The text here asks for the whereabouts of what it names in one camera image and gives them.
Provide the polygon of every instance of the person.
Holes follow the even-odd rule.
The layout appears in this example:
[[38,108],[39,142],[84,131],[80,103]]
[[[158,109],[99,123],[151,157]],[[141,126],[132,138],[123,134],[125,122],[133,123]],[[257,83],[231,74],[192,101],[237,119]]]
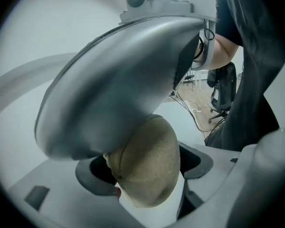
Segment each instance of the person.
[[244,73],[223,125],[207,146],[241,151],[278,129],[264,92],[285,63],[285,0],[217,0],[214,55],[209,69],[228,64],[239,46]]

